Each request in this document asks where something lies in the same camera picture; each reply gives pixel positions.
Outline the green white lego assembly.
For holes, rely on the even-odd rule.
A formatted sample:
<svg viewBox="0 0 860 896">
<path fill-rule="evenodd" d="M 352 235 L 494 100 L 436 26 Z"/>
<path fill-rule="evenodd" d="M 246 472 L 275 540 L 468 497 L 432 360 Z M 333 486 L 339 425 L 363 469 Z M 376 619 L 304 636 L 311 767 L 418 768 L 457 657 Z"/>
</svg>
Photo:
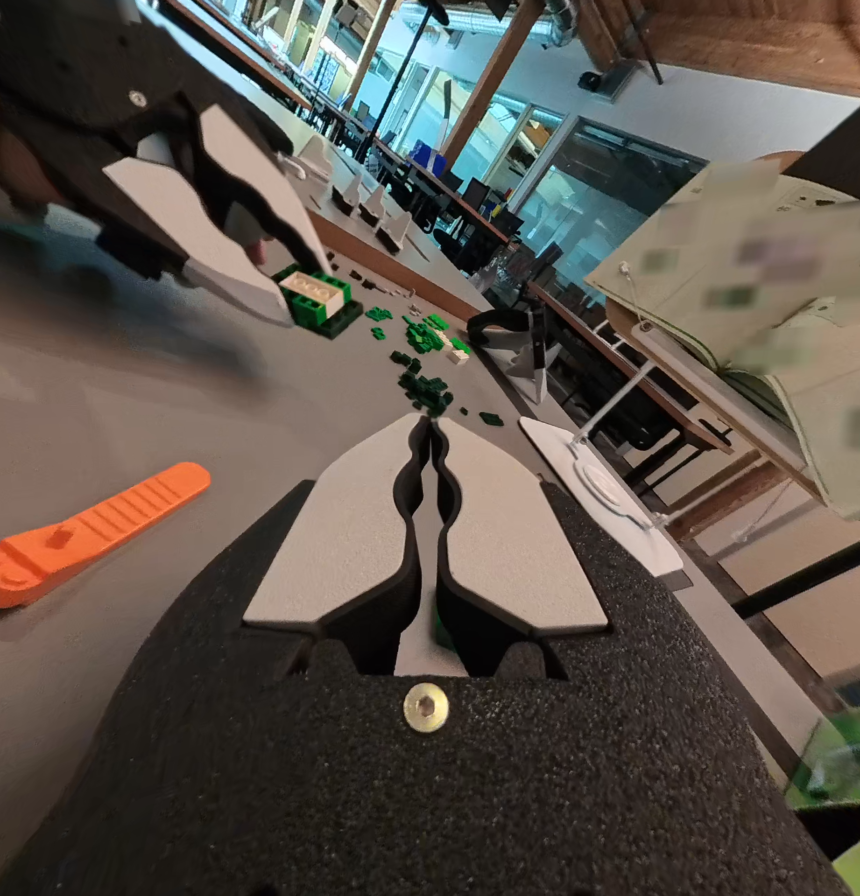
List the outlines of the green white lego assembly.
<svg viewBox="0 0 860 896">
<path fill-rule="evenodd" d="M 279 286 L 294 323 L 333 341 L 365 313 L 348 282 L 327 274 L 306 274 L 290 264 L 269 278 Z"/>
</svg>

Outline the long wooden desk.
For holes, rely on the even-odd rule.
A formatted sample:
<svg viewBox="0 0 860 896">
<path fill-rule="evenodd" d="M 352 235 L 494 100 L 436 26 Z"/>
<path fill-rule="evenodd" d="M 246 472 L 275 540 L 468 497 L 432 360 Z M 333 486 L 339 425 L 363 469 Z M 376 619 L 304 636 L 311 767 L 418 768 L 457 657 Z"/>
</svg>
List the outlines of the long wooden desk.
<svg viewBox="0 0 860 896">
<path fill-rule="evenodd" d="M 498 230 L 491 221 L 483 218 L 480 212 L 470 206 L 462 194 L 458 193 L 456 190 L 451 189 L 448 185 L 445 184 L 443 180 L 439 177 L 435 176 L 432 171 L 426 169 L 425 167 L 419 165 L 416 161 L 411 159 L 403 159 L 396 152 L 392 151 L 385 143 L 381 140 L 374 138 L 372 140 L 372 148 L 376 151 L 381 152 L 389 161 L 394 162 L 398 165 L 399 168 L 411 168 L 413 169 L 419 176 L 423 177 L 425 181 L 433 186 L 437 193 L 442 193 L 448 196 L 451 200 L 453 200 L 461 209 L 464 214 L 467 214 L 469 218 L 473 219 L 473 222 L 476 226 L 481 226 L 489 231 L 495 239 L 504 244 L 508 244 L 511 241 L 511 237 L 506 234 L 503 234 L 502 231 Z"/>
</svg>

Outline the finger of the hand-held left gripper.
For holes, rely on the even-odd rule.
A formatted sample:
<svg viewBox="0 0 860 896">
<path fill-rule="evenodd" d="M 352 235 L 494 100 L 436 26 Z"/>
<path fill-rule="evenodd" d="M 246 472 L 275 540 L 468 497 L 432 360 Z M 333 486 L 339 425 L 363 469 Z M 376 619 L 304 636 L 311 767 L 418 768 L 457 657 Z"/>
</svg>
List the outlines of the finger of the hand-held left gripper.
<svg viewBox="0 0 860 896">
<path fill-rule="evenodd" d="M 110 164 L 104 173 L 180 249 L 181 272 L 190 284 L 208 289 L 260 321 L 294 326 L 279 287 L 211 221 L 181 173 L 132 158 Z"/>
<path fill-rule="evenodd" d="M 215 248 L 190 252 L 192 279 L 266 279 L 270 241 L 310 275 L 331 268 L 312 219 L 285 173 L 289 141 L 272 122 L 271 140 L 241 105 L 198 105 L 193 113 L 191 177 L 221 234 Z"/>
</svg>

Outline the pile of bright green bricks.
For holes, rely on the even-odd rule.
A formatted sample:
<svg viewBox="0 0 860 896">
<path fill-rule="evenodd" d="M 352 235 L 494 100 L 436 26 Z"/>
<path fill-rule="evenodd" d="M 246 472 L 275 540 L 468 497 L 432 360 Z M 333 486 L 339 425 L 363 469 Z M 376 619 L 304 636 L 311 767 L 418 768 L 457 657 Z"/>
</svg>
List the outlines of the pile of bright green bricks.
<svg viewBox="0 0 860 896">
<path fill-rule="evenodd" d="M 393 313 L 391 310 L 387 308 L 373 307 L 366 312 L 366 317 L 369 321 L 373 322 L 373 326 L 370 328 L 373 338 L 378 342 L 385 341 L 387 332 L 384 330 L 382 324 L 392 321 Z M 418 318 L 405 313 L 402 320 L 405 325 L 406 342 L 408 342 L 413 351 L 419 355 L 438 352 L 445 356 L 445 351 L 440 351 L 437 348 L 435 330 L 444 332 L 454 348 L 465 350 L 470 352 L 470 356 L 472 355 L 472 349 L 469 348 L 468 344 L 451 333 L 448 322 L 445 319 L 440 318 L 437 314 L 433 313 Z"/>
</svg>

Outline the all-white wedge dock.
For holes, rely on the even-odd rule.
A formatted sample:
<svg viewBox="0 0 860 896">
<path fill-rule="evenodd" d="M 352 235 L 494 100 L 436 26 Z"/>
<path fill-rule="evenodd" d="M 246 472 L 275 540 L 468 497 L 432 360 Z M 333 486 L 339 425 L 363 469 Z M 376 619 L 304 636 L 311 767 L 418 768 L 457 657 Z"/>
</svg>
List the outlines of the all-white wedge dock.
<svg viewBox="0 0 860 896">
<path fill-rule="evenodd" d="M 295 157 L 296 163 L 310 176 L 324 182 L 330 182 L 333 176 L 333 153 L 329 144 L 318 133 L 311 136 Z"/>
</svg>

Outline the black tripod pole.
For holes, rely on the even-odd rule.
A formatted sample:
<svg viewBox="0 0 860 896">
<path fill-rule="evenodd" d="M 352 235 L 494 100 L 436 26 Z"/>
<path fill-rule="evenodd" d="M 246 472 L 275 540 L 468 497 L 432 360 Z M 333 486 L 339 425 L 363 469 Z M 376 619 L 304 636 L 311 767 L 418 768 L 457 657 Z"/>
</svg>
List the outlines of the black tripod pole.
<svg viewBox="0 0 860 896">
<path fill-rule="evenodd" d="M 375 138 L 377 136 L 378 129 L 382 124 L 382 120 L 386 117 L 388 109 L 391 106 L 393 99 L 395 98 L 397 91 L 399 90 L 400 83 L 402 82 L 402 78 L 404 74 L 407 72 L 412 56 L 416 49 L 416 46 L 419 40 L 422 38 L 423 32 L 431 19 L 436 20 L 442 26 L 448 26 L 449 17 L 447 15 L 446 9 L 444 7 L 443 2 L 439 1 L 422 1 L 419 2 L 421 6 L 424 8 L 423 18 L 420 21 L 420 24 L 417 26 L 416 31 L 413 35 L 413 39 L 409 46 L 408 51 L 405 53 L 402 64 L 397 71 L 395 78 L 393 79 L 388 94 L 376 116 L 374 119 L 371 130 L 364 136 L 363 140 L 359 144 L 357 151 L 354 152 L 354 159 L 358 163 L 364 163 L 368 153 L 374 147 Z"/>
</svg>

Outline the silver air duct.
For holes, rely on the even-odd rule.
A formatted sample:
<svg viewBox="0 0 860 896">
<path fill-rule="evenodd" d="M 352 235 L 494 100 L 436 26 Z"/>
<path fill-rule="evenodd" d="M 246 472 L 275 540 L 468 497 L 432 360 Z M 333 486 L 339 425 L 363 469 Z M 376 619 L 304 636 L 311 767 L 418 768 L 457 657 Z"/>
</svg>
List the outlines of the silver air duct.
<svg viewBox="0 0 860 896">
<path fill-rule="evenodd" d="M 498 17 L 484 2 L 446 4 L 448 25 L 452 31 L 501 37 L 512 25 L 521 2 L 513 2 Z M 577 37 L 580 9 L 575 2 L 552 1 L 543 3 L 543 12 L 529 29 L 531 40 L 548 47 L 563 47 Z"/>
</svg>

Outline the thick wooden post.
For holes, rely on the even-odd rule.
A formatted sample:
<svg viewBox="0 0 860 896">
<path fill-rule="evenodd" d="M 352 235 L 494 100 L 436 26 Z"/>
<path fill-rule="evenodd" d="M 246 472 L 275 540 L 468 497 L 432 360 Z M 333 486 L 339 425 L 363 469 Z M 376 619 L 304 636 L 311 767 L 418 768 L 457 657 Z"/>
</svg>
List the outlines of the thick wooden post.
<svg viewBox="0 0 860 896">
<path fill-rule="evenodd" d="M 458 161 L 471 134 L 481 124 L 493 96 L 501 86 L 533 25 L 546 9 L 543 1 L 521 1 L 503 36 L 499 39 L 490 59 L 481 73 L 474 90 L 463 106 L 451 133 L 442 147 L 447 168 Z"/>
</svg>

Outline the row of small black pieces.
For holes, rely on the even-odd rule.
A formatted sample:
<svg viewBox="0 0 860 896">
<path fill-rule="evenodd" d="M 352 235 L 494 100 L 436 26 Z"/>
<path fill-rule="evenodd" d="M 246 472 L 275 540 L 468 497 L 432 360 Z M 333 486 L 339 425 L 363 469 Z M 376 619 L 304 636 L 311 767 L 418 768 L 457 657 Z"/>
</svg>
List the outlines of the row of small black pieces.
<svg viewBox="0 0 860 896">
<path fill-rule="evenodd" d="M 370 270 L 366 265 L 346 256 L 342 252 L 327 250 L 325 252 L 331 274 L 351 284 L 353 291 L 373 291 L 379 294 L 396 295 L 398 288 L 390 281 Z"/>
</svg>

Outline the black panel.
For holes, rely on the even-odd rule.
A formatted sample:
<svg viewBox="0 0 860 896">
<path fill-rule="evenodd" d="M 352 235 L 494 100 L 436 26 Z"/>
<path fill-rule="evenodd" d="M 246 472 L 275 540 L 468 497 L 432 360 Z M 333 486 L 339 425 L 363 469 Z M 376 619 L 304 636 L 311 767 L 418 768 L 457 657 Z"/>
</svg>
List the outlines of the black panel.
<svg viewBox="0 0 860 896">
<path fill-rule="evenodd" d="M 783 173 L 860 199 L 860 107 Z"/>
</svg>

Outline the black metal bar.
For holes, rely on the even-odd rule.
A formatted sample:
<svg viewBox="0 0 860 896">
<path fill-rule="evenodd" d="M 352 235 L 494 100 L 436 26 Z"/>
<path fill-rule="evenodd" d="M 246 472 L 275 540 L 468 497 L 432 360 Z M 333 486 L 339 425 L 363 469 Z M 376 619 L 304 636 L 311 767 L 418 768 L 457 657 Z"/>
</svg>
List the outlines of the black metal bar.
<svg viewBox="0 0 860 896">
<path fill-rule="evenodd" d="M 733 608 L 741 619 L 747 620 L 859 567 L 860 541 L 759 589 Z"/>
</svg>

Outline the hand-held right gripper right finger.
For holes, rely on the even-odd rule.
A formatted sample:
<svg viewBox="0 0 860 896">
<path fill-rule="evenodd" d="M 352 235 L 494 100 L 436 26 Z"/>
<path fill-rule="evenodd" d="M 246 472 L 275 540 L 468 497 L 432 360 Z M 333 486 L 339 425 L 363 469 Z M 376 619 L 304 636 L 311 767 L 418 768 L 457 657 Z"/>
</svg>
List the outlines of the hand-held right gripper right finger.
<svg viewBox="0 0 860 896">
<path fill-rule="evenodd" d="M 432 425 L 443 528 L 436 603 L 471 678 L 516 644 L 605 632 L 608 617 L 543 490 L 512 454 L 454 420 Z"/>
</svg>

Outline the green lego box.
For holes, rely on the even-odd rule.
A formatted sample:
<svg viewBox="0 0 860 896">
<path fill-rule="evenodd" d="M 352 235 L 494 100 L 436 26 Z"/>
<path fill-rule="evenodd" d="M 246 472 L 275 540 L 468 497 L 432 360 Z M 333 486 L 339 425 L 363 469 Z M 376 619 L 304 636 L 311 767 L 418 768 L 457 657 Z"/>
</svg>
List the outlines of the green lego box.
<svg viewBox="0 0 860 896">
<path fill-rule="evenodd" d="M 851 892 L 860 895 L 860 707 L 815 728 L 785 799 Z"/>
</svg>

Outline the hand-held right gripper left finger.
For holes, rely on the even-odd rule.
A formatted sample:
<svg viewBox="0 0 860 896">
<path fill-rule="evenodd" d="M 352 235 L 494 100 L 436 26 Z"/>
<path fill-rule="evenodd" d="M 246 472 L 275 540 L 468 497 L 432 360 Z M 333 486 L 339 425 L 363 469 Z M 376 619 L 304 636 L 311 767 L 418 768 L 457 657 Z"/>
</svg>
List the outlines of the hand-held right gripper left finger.
<svg viewBox="0 0 860 896">
<path fill-rule="evenodd" d="M 391 676 L 422 597 L 414 513 L 431 422 L 408 413 L 312 484 L 243 614 L 249 627 L 342 642 L 359 673 Z"/>
</svg>

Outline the pile of dark green bricks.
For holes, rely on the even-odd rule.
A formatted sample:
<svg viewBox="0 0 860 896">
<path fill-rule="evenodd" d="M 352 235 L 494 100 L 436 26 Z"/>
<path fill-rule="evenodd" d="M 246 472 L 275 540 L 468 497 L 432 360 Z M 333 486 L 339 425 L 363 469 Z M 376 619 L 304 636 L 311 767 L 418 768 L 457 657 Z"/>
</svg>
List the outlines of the pile of dark green bricks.
<svg viewBox="0 0 860 896">
<path fill-rule="evenodd" d="M 439 377 L 427 378 L 406 369 L 398 377 L 397 385 L 410 406 L 430 420 L 443 417 L 455 402 L 447 383 Z"/>
</svg>

